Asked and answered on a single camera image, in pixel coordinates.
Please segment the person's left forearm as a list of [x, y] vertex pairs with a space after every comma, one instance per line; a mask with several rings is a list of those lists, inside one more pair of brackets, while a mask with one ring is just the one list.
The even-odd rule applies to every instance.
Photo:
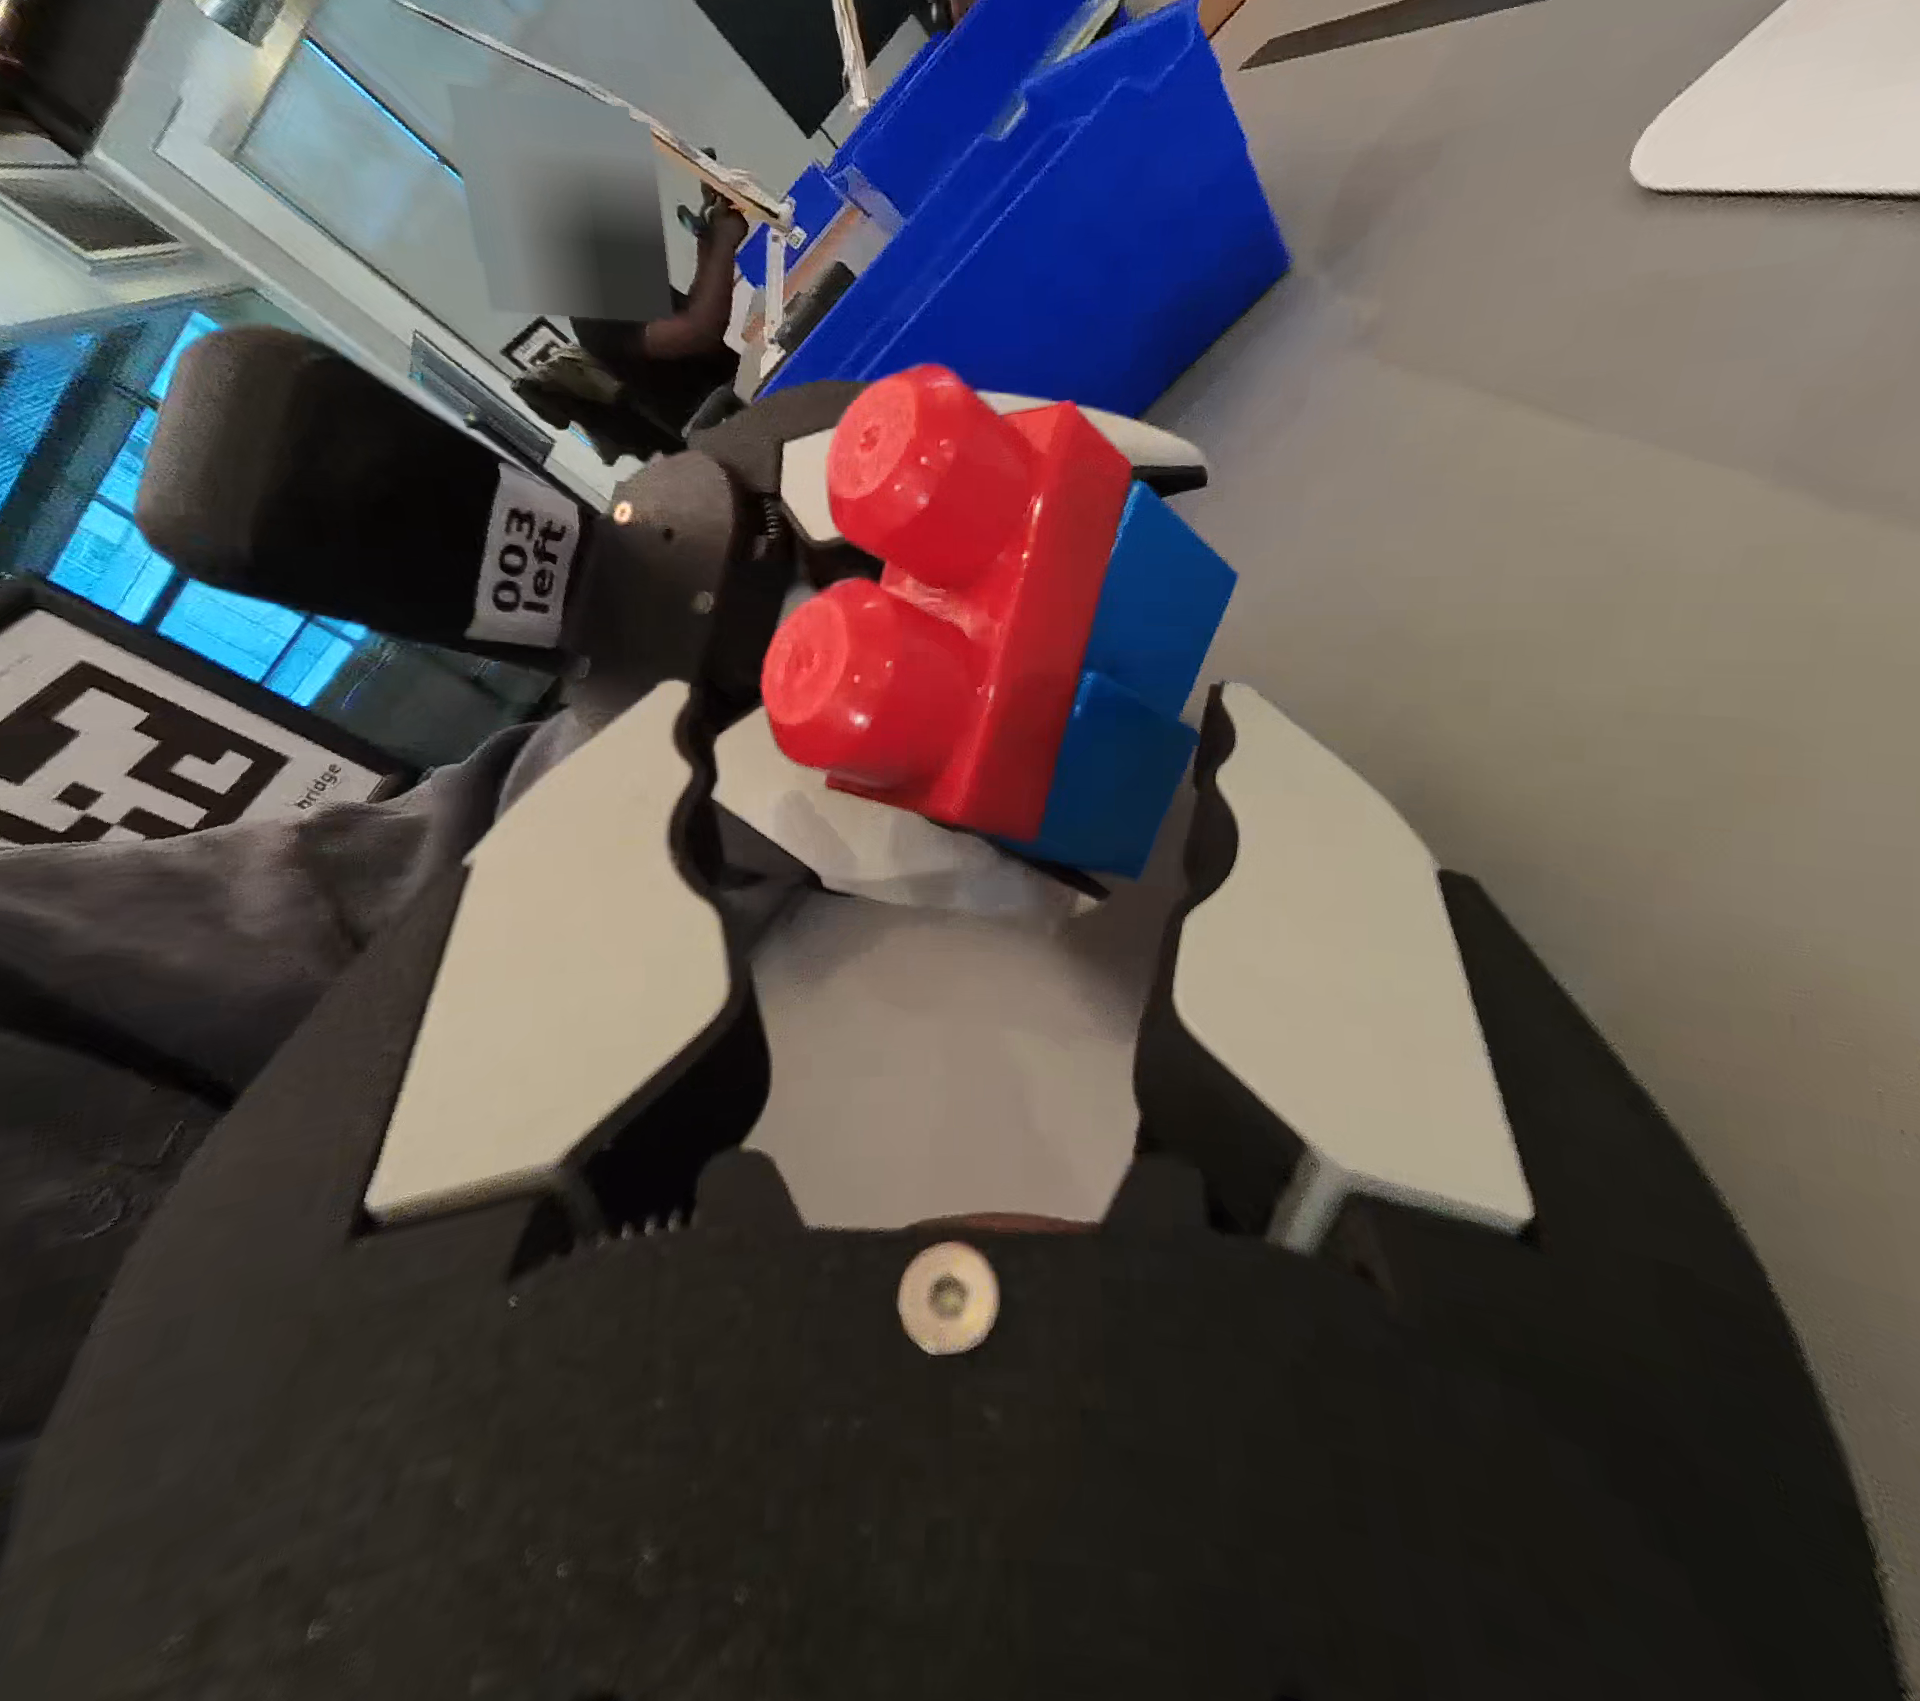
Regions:
[[322, 994], [597, 722], [566, 709], [380, 798], [1, 855], [4, 1016], [246, 1087]]

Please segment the blue plastic bin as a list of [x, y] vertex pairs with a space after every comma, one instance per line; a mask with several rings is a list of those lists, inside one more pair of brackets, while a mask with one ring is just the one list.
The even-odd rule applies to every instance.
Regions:
[[795, 242], [783, 248], [783, 285], [852, 208], [898, 231], [976, 141], [1011, 122], [1024, 85], [1107, 32], [1121, 3], [976, 0], [924, 43], [831, 158], [789, 184]]
[[765, 385], [949, 369], [1143, 418], [1292, 266], [1199, 0], [1024, 83]]

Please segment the red two-stud block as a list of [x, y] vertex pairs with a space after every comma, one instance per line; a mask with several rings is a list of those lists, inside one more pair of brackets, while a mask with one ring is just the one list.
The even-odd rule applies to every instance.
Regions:
[[863, 389], [828, 438], [828, 512], [880, 563], [774, 635], [779, 752], [940, 824], [1034, 838], [1134, 487], [1068, 400], [1010, 414], [940, 366]]

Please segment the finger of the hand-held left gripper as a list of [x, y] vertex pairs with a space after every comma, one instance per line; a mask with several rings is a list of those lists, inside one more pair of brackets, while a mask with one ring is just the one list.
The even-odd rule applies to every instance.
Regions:
[[[779, 446], [779, 507], [804, 541], [844, 541], [828, 499], [828, 453], [831, 432], [853, 399], [837, 397], [824, 425]], [[1077, 412], [1127, 461], [1139, 484], [1164, 496], [1207, 487], [1210, 461], [1195, 442], [1092, 405], [1080, 405]]]
[[1080, 918], [1104, 902], [971, 833], [831, 789], [779, 752], [763, 714], [718, 737], [713, 768], [718, 806], [830, 894], [968, 918]]

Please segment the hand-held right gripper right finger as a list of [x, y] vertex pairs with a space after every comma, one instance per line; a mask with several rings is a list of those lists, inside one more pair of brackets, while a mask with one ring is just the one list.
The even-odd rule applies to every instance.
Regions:
[[1237, 680], [1207, 689], [1134, 1046], [1139, 1148], [1212, 1229], [1331, 1229], [1379, 1201], [1536, 1214], [1441, 872], [1354, 768]]

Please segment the blue one-stud block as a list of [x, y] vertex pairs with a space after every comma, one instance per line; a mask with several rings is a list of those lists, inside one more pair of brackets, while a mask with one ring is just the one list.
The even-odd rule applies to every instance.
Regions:
[[1198, 731], [1183, 718], [1087, 668], [1074, 690], [1037, 829], [993, 843], [1059, 868], [1139, 878], [1195, 746]]
[[1097, 593], [1084, 668], [1179, 718], [1235, 591], [1235, 568], [1132, 483]]

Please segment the grey desk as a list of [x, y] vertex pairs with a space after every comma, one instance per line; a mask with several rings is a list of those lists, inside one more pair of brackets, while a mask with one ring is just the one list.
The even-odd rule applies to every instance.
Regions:
[[1221, 670], [1476, 874], [1738, 1210], [1916, 1529], [1916, 215], [1628, 153], [1780, 0], [1244, 69], [1293, 253], [1159, 405]]

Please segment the white tilting stand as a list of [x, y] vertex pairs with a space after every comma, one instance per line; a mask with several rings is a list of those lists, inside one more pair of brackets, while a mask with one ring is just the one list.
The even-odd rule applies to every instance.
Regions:
[[1918, 0], [1788, 0], [1644, 130], [1664, 196], [1918, 198]]

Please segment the black white marker board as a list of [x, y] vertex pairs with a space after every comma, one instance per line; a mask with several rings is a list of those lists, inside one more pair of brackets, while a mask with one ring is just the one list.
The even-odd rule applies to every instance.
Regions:
[[1, 585], [1, 843], [135, 843], [384, 798], [414, 771], [155, 633]]

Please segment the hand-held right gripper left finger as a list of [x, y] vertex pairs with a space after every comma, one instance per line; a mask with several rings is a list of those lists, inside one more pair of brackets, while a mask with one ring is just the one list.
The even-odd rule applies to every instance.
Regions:
[[712, 844], [700, 697], [665, 680], [545, 772], [463, 884], [363, 1207], [415, 1223], [547, 1198], [576, 1223], [693, 1201], [771, 1059]]

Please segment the person's dark clothing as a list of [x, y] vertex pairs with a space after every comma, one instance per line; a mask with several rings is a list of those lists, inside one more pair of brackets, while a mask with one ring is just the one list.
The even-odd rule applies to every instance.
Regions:
[[4, 1463], [40, 1436], [134, 1241], [233, 1097], [196, 1068], [4, 1033]]

